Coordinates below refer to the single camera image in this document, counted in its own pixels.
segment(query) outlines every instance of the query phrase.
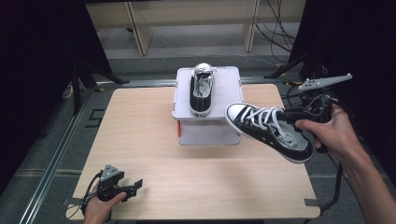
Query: floor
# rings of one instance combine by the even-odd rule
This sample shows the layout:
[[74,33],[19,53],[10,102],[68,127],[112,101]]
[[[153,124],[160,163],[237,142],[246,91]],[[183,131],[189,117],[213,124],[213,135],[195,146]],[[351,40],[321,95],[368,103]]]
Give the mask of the floor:
[[[293,36],[298,31],[298,23],[284,24],[285,30]],[[270,37],[272,34],[263,26],[261,29]],[[98,127],[97,120],[102,118],[112,92],[119,87],[133,88],[139,86],[161,86],[174,84],[177,69],[192,67],[206,62],[214,66],[236,66],[244,83],[261,82],[274,83],[279,93],[285,96],[290,86],[287,81],[299,81],[299,66],[290,70],[278,79],[263,78],[275,72],[278,64],[285,64],[289,53],[271,45],[256,29],[253,51],[245,52],[238,25],[221,26],[183,26],[158,27],[151,41],[148,54],[140,56],[132,33],[126,29],[100,30],[100,37],[106,56],[113,72],[122,78],[131,80],[130,84],[119,86],[107,79],[95,76],[99,84],[96,91],[85,90],[82,95],[87,99],[80,117],[76,119],[75,127],[70,127],[73,121],[73,97],[70,89],[64,92],[64,102],[59,103],[57,110],[49,118],[42,137],[36,140],[26,156],[18,172],[8,185],[0,199],[0,223],[19,223],[26,206],[38,190],[43,175],[53,164],[54,155],[59,155],[53,178],[44,190],[42,200],[37,203],[38,209],[33,213],[33,223],[72,223],[65,216],[66,206],[63,201],[73,195],[79,175],[91,149]],[[275,41],[287,48],[282,36],[275,36]],[[298,103],[298,98],[284,100],[285,106]],[[64,133],[72,130],[71,138],[64,139]],[[396,188],[391,184],[387,174],[373,157],[376,167],[389,186],[393,196]],[[305,164],[314,191],[321,204],[328,202],[333,196],[336,166],[326,154],[316,154]],[[204,221],[202,223],[219,223]],[[265,220],[265,223],[303,223],[303,220]],[[134,223],[120,221],[117,223]],[[361,209],[348,183],[343,180],[340,198],[323,216],[310,223],[364,223]]]

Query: black canvas sneaker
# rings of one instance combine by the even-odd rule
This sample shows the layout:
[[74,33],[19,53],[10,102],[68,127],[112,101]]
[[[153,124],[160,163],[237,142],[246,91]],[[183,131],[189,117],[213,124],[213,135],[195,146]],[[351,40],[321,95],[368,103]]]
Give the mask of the black canvas sneaker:
[[215,69],[208,63],[195,66],[190,79],[190,110],[195,117],[205,117],[212,108]]
[[286,121],[277,119],[276,113],[281,111],[279,107],[258,108],[237,103],[227,107],[225,118],[239,133],[274,148],[288,161],[309,161],[313,155],[311,143]]

